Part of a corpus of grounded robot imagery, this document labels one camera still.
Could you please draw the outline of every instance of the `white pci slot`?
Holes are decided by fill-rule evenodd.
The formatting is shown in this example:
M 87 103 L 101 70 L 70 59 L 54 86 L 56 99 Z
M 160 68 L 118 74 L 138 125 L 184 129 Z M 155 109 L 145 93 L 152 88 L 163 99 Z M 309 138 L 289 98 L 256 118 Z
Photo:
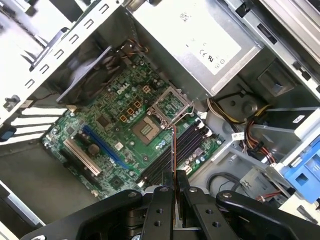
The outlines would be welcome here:
M 70 138 L 65 140 L 63 144 L 78 158 L 81 162 L 95 175 L 101 173 L 101 168 L 92 161 L 92 159 Z

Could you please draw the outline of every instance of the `label sticker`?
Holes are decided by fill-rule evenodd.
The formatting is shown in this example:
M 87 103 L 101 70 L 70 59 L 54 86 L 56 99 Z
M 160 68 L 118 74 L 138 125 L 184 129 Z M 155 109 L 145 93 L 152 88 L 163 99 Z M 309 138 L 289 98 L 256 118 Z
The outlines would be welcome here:
M 304 118 L 305 118 L 305 115 L 299 115 L 295 120 L 293 120 L 293 123 L 297 124 L 298 122 L 300 122 Z
M 186 46 L 213 75 L 240 52 L 241 47 L 208 12 L 203 11 L 201 3 L 185 4 L 179 17 L 186 27 Z
M 245 140 L 245 133 L 244 132 L 235 132 L 231 134 L 233 141 Z

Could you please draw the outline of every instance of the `pci slot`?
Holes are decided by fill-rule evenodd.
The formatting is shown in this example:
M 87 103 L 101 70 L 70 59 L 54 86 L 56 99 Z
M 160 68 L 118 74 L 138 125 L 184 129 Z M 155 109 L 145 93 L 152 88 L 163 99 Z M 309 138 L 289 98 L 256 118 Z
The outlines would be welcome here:
M 76 144 L 74 140 L 68 138 L 63 144 L 93 173 L 98 176 L 101 168 Z
M 76 169 L 79 173 L 81 173 L 85 179 L 97 187 L 98 189 L 102 190 L 102 187 L 97 179 L 95 179 L 94 176 L 92 176 L 91 171 L 89 171 L 87 168 L 84 168 L 85 165 L 74 155 L 69 153 L 66 149 L 60 149 L 59 153 L 65 158 L 66 162 L 63 164 L 65 168 L 73 167 Z

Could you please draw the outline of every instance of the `capacitor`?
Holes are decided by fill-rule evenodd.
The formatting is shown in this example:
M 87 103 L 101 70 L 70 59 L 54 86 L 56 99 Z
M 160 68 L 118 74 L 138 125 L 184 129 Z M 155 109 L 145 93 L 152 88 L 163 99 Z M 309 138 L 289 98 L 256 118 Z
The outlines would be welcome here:
M 57 129 L 57 128 L 54 128 L 53 130 L 52 130 L 52 133 L 53 134 L 57 134 L 59 132 L 59 130 Z
M 100 148 L 95 145 L 95 144 L 91 144 L 89 147 L 88 147 L 88 152 L 92 155 L 92 156 L 95 156 L 97 155 L 99 152 L 100 152 Z

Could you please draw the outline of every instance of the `circuit board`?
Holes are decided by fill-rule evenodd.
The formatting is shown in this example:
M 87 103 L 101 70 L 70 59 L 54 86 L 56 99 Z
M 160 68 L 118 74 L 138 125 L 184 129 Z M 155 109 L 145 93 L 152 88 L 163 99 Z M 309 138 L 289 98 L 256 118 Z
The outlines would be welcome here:
M 67 111 L 43 137 L 44 146 L 63 164 L 61 153 L 66 140 L 72 140 L 101 169 L 89 181 L 78 168 L 65 166 L 99 199 L 125 189 L 143 191 L 136 181 L 140 174 L 168 148 L 171 149 L 172 131 L 162 129 L 160 121 L 148 115 L 150 107 L 170 85 L 160 79 L 143 58 L 138 58 L 107 86 L 88 106 L 76 112 Z M 183 105 L 169 95 L 160 107 L 174 115 Z M 181 136 L 199 118 L 192 114 L 180 120 L 177 137 Z M 97 147 L 96 142 L 84 134 L 93 132 L 116 155 L 118 160 Z M 187 156 L 180 169 L 191 176 L 222 143 L 216 135 L 204 139 L 196 151 Z

